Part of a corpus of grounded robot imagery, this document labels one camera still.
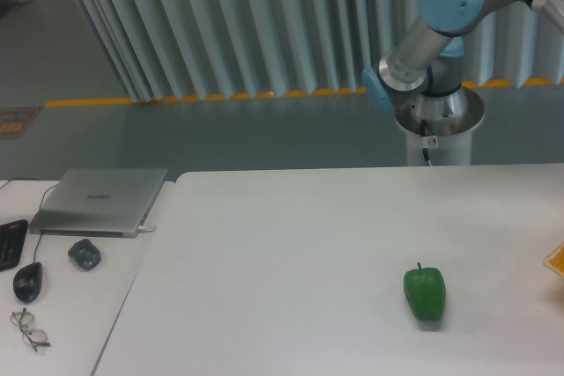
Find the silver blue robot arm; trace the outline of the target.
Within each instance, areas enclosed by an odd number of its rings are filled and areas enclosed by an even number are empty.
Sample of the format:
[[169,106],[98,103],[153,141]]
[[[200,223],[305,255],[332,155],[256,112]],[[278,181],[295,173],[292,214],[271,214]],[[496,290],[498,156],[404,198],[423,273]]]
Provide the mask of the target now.
[[556,28],[563,27],[563,0],[417,0],[419,15],[403,39],[362,71],[367,95],[381,107],[392,108],[423,92],[434,82],[432,62],[456,37],[516,2],[547,17]]

